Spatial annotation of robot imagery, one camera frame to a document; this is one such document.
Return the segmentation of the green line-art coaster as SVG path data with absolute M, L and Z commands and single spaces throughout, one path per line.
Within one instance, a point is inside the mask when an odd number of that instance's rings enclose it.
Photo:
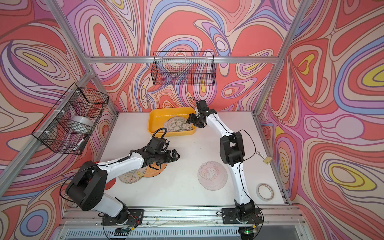
M 164 123 L 163 127 L 168 132 L 187 132 L 193 130 L 193 126 L 187 123 L 187 119 L 180 116 L 170 118 Z

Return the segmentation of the yellow plastic storage box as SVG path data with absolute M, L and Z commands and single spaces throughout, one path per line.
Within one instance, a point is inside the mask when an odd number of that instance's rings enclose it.
M 153 133 L 159 128 L 163 128 L 164 123 L 172 117 L 180 116 L 188 118 L 189 114 L 194 113 L 195 110 L 190 107 L 183 108 L 166 108 L 166 109 L 157 109 L 150 112 L 149 123 L 148 123 L 148 132 L 153 135 Z M 193 135 L 196 132 L 196 127 L 193 126 L 192 131 L 187 132 L 167 132 L 165 137 L 178 137 L 178 136 L 187 136 Z

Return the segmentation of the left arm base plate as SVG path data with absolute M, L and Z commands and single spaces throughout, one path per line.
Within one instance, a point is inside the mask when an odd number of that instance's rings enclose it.
M 102 225 L 137 227 L 143 222 L 144 212 L 144 209 L 123 209 L 116 217 L 104 214 Z

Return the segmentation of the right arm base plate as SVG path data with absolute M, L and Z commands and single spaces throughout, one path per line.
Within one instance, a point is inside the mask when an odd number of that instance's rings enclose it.
M 260 208 L 254 210 L 239 212 L 236 208 L 223 208 L 222 220 L 225 225 L 228 224 L 262 224 L 264 222 Z

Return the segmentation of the cream blue doodle coaster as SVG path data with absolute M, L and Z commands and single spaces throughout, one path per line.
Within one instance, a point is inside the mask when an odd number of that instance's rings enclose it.
M 119 180 L 124 184 L 134 184 L 144 177 L 147 168 L 141 168 L 133 171 L 129 171 L 119 176 Z

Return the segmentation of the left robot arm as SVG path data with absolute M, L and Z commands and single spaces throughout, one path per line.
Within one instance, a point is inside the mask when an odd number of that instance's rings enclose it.
M 176 150 L 169 150 L 169 141 L 165 138 L 167 128 L 160 128 L 161 137 L 152 135 L 149 143 L 120 159 L 94 163 L 84 163 L 72 177 L 66 188 L 66 195 L 84 212 L 94 210 L 109 217 L 126 220 L 130 213 L 128 207 L 116 197 L 105 193 L 105 187 L 111 180 L 131 171 L 144 169 L 150 165 L 162 166 L 176 162 L 180 155 Z

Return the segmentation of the pale pink cloud coaster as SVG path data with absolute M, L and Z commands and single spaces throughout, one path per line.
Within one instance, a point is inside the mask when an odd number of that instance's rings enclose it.
M 218 191 L 226 185 L 228 173 L 222 164 L 206 162 L 198 170 L 198 181 L 206 190 Z

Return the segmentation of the orange round coaster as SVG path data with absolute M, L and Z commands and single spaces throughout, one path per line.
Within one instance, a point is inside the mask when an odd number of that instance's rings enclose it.
M 165 168 L 167 167 L 167 164 L 157 165 L 156 163 L 147 166 L 146 172 L 144 173 L 144 178 L 152 178 L 155 176 L 158 176 L 161 174 Z

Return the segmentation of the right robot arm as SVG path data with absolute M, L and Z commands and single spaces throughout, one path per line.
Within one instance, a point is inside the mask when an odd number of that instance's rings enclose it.
M 216 110 L 210 109 L 205 100 L 197 100 L 196 112 L 190 114 L 187 123 L 197 128 L 212 128 L 220 137 L 220 157 L 229 168 L 235 188 L 235 210 L 239 218 L 256 213 L 256 204 L 250 196 L 244 174 L 245 147 L 240 132 L 232 131 L 219 117 Z

